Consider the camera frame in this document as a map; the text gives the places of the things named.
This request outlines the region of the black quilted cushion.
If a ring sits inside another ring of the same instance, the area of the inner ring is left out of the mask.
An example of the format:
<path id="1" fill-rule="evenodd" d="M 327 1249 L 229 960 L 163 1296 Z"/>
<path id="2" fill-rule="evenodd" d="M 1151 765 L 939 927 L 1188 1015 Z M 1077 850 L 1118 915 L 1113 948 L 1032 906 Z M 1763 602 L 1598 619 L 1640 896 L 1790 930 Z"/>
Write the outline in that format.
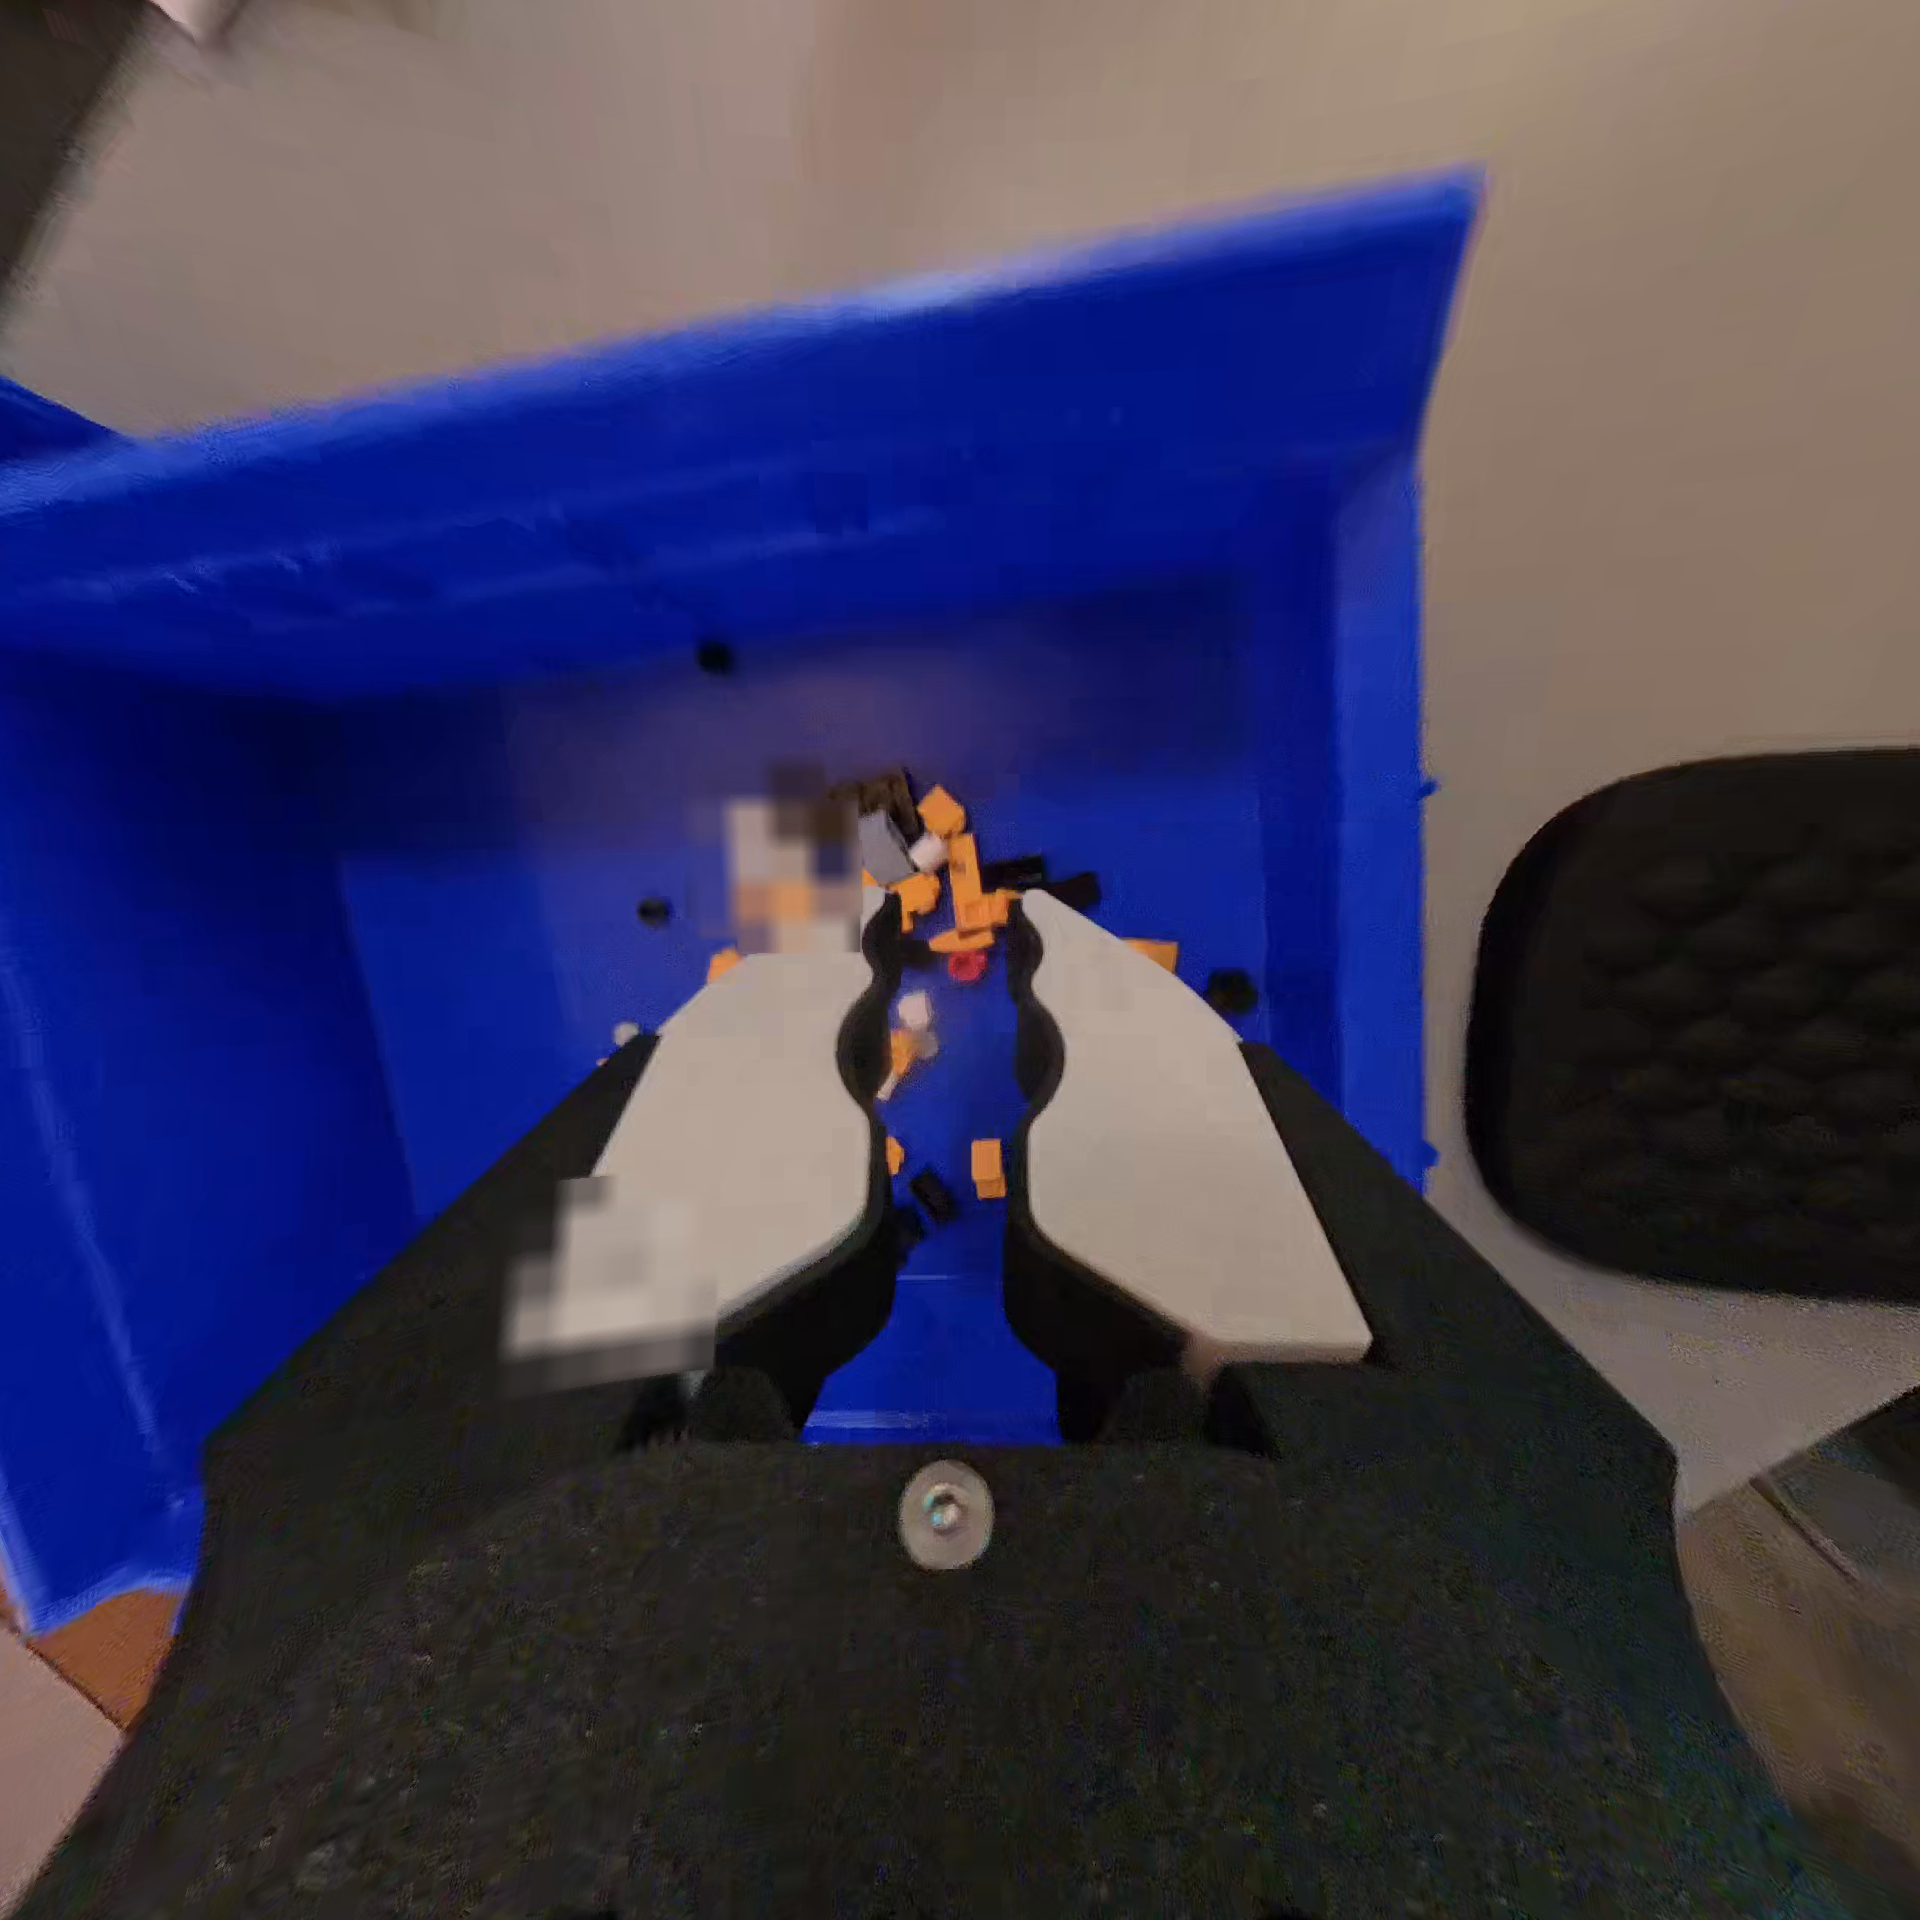
<path id="1" fill-rule="evenodd" d="M 1569 1262 L 1915 1307 L 1915 749 L 1688 760 L 1553 813 L 1478 927 L 1463 1127 Z"/>

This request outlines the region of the heap of orange lego pieces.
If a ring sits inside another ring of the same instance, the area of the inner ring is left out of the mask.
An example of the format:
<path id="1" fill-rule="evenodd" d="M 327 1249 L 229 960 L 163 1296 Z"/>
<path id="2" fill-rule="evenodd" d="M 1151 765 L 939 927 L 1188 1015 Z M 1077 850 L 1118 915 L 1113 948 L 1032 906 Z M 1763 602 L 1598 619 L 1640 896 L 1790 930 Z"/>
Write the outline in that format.
<path id="1" fill-rule="evenodd" d="M 736 955 L 731 966 L 755 955 L 819 955 L 819 951 L 848 951 L 855 935 L 862 930 L 866 917 L 880 906 L 897 906 L 912 917 L 924 917 L 936 908 L 939 887 L 951 890 L 954 923 L 947 935 L 935 937 L 931 948 L 936 955 L 974 955 L 992 951 L 992 945 L 1005 935 L 1012 906 L 1021 890 L 1037 890 L 1032 880 L 983 880 L 976 840 L 966 827 L 966 811 L 944 791 L 935 786 L 915 813 L 915 827 L 922 827 L 916 840 L 900 840 L 893 828 L 891 813 L 880 813 L 880 836 L 878 843 L 866 843 L 858 850 L 858 866 L 868 868 L 873 880 L 891 874 L 884 866 L 893 858 L 903 873 L 893 880 L 889 890 L 866 887 L 862 901 L 853 908 L 848 917 L 829 921 L 823 915 L 811 915 L 802 923 L 807 942 Z M 567 1252 L 587 1252 L 587 1196 L 567 1205 Z"/>

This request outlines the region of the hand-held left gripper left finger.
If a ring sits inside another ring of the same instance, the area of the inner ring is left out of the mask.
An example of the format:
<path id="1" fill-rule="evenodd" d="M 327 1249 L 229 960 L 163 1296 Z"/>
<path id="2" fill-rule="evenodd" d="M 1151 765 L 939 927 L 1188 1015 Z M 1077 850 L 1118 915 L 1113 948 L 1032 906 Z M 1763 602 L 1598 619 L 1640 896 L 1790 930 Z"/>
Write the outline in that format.
<path id="1" fill-rule="evenodd" d="M 587 1327 L 639 1372 L 755 1372 L 807 1428 L 884 1329 L 900 1244 L 878 1092 L 900 910 L 755 955 L 659 1024 L 587 1190 Z"/>

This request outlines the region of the blue plastic bin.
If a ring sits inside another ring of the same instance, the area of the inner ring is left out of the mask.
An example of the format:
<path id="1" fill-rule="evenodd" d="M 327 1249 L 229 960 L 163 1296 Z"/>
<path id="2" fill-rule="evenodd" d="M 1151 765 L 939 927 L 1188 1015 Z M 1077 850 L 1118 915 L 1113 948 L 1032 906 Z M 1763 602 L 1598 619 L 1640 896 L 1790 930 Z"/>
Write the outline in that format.
<path id="1" fill-rule="evenodd" d="M 220 1419 L 903 769 L 1423 1092 L 1421 430 L 1475 173 L 124 438 L 2 388 L 2 1567 L 188 1576 Z"/>

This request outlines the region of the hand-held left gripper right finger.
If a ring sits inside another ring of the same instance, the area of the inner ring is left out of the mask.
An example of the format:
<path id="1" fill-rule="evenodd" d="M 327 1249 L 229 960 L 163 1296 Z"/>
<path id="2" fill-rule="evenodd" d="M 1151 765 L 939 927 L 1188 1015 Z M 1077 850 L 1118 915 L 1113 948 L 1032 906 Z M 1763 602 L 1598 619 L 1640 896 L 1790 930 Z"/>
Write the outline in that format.
<path id="1" fill-rule="evenodd" d="M 1209 1401 L 1236 1365 L 1367 1361 L 1371 1327 L 1223 1015 L 1044 890 L 1005 935 L 1021 1118 L 1001 1309 L 1052 1372 L 1058 1428 L 1103 1428 L 1147 1375 Z"/>

